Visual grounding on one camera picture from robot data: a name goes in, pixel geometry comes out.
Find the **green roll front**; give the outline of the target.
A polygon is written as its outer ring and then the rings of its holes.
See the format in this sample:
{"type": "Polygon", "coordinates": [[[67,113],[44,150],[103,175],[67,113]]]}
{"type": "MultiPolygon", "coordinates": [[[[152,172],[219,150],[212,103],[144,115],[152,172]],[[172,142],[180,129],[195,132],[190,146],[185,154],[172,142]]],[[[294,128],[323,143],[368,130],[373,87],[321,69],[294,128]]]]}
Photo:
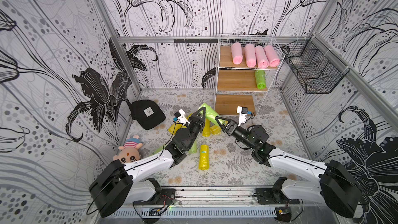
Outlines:
{"type": "Polygon", "coordinates": [[[208,104],[203,103],[198,110],[200,110],[202,107],[206,108],[206,119],[208,119],[211,123],[213,123],[214,125],[220,126],[220,124],[224,123],[224,120],[219,120],[219,122],[216,121],[216,117],[219,116],[219,114],[213,110],[208,104]]]}

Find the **pale green roll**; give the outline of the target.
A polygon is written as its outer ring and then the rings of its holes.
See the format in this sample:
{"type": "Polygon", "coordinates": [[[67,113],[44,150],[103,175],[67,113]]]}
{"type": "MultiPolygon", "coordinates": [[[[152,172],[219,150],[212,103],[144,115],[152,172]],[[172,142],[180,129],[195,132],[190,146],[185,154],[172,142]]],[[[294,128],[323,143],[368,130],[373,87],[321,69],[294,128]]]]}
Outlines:
{"type": "Polygon", "coordinates": [[[197,153],[198,151],[198,142],[194,141],[192,147],[190,148],[190,150],[188,151],[189,154],[194,154],[197,153]]]}

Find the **green roll sideways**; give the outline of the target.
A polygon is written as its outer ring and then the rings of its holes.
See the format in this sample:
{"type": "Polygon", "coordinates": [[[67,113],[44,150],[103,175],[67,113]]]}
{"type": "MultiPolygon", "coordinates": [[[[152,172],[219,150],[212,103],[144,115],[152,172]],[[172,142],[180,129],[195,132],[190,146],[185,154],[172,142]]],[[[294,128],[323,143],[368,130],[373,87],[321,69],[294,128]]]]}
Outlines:
{"type": "Polygon", "coordinates": [[[266,73],[265,70],[256,70],[255,71],[255,80],[256,85],[259,90],[264,90],[266,88],[266,73]]]}

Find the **pink roll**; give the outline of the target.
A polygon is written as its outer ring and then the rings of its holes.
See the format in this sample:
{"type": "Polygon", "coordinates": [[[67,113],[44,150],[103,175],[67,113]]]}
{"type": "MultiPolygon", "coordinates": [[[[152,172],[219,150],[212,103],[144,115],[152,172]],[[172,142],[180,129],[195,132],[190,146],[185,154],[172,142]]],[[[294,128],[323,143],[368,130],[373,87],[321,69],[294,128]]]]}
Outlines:
{"type": "Polygon", "coordinates": [[[278,67],[280,64],[280,58],[272,45],[264,47],[265,55],[268,59],[269,67],[278,67]]]}
{"type": "Polygon", "coordinates": [[[269,61],[262,46],[255,46],[255,54],[257,59],[257,66],[260,69],[268,68],[269,61]]]}
{"type": "Polygon", "coordinates": [[[236,42],[231,45],[231,54],[232,54],[233,63],[235,65],[240,65],[243,60],[243,50],[241,47],[241,43],[236,42]]]}
{"type": "Polygon", "coordinates": [[[245,55],[246,65],[249,68],[254,68],[257,63],[256,51],[255,51],[254,44],[247,44],[244,47],[244,55],[245,55]]]}

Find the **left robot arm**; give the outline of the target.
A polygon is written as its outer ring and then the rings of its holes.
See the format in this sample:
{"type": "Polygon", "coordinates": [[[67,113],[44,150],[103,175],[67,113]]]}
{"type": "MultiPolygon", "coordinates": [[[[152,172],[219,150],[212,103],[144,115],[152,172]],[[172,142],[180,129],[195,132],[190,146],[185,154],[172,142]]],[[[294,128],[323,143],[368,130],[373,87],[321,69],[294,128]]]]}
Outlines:
{"type": "Polygon", "coordinates": [[[203,131],[205,120],[206,108],[201,107],[160,152],[135,162],[112,161],[88,189],[99,215],[108,217],[126,202],[159,198],[161,187],[151,175],[168,170],[186,158],[198,134],[203,131]]]}

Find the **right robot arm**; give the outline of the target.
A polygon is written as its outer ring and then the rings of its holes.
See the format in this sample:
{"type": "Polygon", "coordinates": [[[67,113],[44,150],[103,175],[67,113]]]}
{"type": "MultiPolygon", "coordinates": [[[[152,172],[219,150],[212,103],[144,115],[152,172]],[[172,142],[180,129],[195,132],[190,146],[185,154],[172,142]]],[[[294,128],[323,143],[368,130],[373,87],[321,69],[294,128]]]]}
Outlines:
{"type": "Polygon", "coordinates": [[[317,162],[285,152],[267,142],[269,136],[261,125],[244,129],[232,119],[216,117],[215,121],[224,133],[251,150],[258,164],[289,171],[304,179],[279,178],[269,193],[272,201],[286,204],[292,200],[308,200],[326,204],[342,217],[354,217],[362,189],[341,163],[317,162]]]}

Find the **yellow roll with label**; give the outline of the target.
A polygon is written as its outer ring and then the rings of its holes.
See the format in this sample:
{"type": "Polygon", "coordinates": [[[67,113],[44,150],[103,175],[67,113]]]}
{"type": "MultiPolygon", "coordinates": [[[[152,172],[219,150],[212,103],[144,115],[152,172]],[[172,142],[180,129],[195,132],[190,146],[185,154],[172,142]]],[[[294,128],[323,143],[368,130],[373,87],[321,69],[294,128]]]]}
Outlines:
{"type": "Polygon", "coordinates": [[[213,125],[210,128],[210,132],[212,135],[220,135],[222,133],[222,130],[218,125],[213,125]]]}

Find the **yellow roll upright middle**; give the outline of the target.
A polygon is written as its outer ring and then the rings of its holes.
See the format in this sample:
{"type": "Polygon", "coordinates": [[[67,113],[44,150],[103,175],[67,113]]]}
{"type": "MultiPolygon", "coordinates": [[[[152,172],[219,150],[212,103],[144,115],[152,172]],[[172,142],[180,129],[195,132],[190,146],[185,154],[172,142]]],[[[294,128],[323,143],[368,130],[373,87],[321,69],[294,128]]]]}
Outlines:
{"type": "Polygon", "coordinates": [[[210,131],[210,121],[208,119],[205,119],[205,124],[204,124],[204,128],[202,131],[202,136],[203,137],[209,137],[211,135],[211,131],[210,131]]]}

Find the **yellow roll far left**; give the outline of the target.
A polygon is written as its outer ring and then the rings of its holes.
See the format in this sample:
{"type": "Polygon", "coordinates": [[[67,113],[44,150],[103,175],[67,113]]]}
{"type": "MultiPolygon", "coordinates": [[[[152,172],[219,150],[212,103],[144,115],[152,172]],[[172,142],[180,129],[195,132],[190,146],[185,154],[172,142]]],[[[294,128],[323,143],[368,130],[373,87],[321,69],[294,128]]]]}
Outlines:
{"type": "Polygon", "coordinates": [[[173,123],[173,124],[169,127],[168,131],[169,131],[169,133],[170,133],[171,135],[175,135],[176,132],[177,132],[179,129],[181,129],[182,127],[183,127],[183,124],[180,124],[180,123],[173,123]]]}

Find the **yellow roll front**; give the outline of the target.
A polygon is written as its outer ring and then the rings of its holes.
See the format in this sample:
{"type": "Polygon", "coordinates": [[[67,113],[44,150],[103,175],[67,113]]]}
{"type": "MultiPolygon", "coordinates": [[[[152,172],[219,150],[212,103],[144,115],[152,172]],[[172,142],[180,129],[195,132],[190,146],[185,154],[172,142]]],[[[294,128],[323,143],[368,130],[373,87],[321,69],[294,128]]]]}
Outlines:
{"type": "Polygon", "coordinates": [[[208,170],[210,166],[209,163],[209,147],[208,145],[201,145],[200,147],[200,160],[199,160],[199,170],[208,170]]]}

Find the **black cap with label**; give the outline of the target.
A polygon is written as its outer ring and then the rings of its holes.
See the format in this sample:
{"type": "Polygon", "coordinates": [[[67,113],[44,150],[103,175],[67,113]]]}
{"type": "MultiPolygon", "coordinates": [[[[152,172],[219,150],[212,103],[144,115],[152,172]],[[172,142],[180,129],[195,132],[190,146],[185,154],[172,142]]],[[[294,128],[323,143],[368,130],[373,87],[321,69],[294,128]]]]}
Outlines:
{"type": "Polygon", "coordinates": [[[144,130],[151,130],[166,119],[159,105],[152,100],[138,100],[128,103],[128,107],[132,119],[137,121],[144,130]]]}

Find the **pink plush toy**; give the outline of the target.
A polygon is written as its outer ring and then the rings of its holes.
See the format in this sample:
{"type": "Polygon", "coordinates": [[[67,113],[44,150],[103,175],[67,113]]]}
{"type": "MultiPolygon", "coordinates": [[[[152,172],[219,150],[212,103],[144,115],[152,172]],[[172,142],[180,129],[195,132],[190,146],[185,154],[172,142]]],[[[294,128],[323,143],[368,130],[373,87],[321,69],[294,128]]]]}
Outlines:
{"type": "Polygon", "coordinates": [[[120,153],[113,157],[113,160],[119,160],[121,163],[136,162],[141,159],[139,149],[142,148],[143,143],[139,135],[134,135],[127,139],[124,145],[119,146],[120,153]]]}

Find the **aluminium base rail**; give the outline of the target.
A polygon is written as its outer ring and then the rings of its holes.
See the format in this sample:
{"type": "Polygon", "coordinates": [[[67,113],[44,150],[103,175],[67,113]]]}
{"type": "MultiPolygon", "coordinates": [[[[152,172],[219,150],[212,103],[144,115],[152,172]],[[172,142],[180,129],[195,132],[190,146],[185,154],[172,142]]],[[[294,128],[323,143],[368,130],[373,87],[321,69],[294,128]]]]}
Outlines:
{"type": "Polygon", "coordinates": [[[164,191],[174,189],[175,207],[258,207],[256,186],[163,186],[164,191]]]}

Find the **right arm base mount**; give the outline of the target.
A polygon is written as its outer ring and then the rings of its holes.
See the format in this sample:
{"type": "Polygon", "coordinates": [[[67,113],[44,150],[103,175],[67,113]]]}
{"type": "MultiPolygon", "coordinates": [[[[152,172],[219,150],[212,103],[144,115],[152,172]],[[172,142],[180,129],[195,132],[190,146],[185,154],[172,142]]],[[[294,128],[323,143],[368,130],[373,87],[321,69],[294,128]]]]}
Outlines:
{"type": "Polygon", "coordinates": [[[261,205],[280,204],[288,206],[290,204],[301,203],[299,199],[290,200],[281,192],[273,190],[272,188],[256,188],[253,197],[256,198],[261,205]]]}

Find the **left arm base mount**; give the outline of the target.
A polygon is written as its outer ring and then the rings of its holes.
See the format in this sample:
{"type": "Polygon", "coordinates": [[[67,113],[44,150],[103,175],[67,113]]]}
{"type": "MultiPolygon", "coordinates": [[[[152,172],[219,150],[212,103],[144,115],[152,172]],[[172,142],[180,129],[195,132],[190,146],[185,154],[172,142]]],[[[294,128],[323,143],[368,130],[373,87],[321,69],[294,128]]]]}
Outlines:
{"type": "Polygon", "coordinates": [[[136,201],[138,205],[172,205],[175,200],[176,188],[163,188],[160,186],[158,181],[154,178],[149,178],[143,183],[146,183],[150,188],[154,189],[154,194],[147,200],[136,201]]]}

